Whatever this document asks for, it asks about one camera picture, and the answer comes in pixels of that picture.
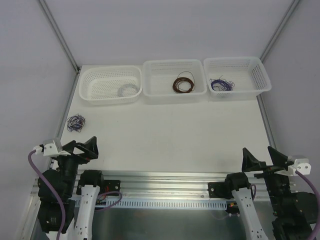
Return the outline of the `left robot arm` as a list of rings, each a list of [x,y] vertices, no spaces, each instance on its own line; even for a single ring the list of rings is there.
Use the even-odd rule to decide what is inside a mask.
[[[40,145],[41,153],[57,161],[57,169],[39,175],[37,185],[41,204],[37,218],[41,230],[51,240],[90,240],[96,200],[105,189],[100,170],[85,170],[78,183],[80,165],[99,156],[97,138],[84,143],[75,140],[61,145],[50,139]]]

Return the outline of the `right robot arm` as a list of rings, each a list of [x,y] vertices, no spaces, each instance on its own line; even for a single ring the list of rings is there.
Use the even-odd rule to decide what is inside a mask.
[[[277,240],[315,240],[320,231],[320,193],[307,178],[311,164],[303,156],[286,156],[271,146],[268,152],[272,165],[267,165],[243,148],[240,172],[230,173],[223,183],[223,198],[237,203],[250,240],[267,239],[253,206],[255,192],[247,177],[263,179],[275,220],[272,231]]]

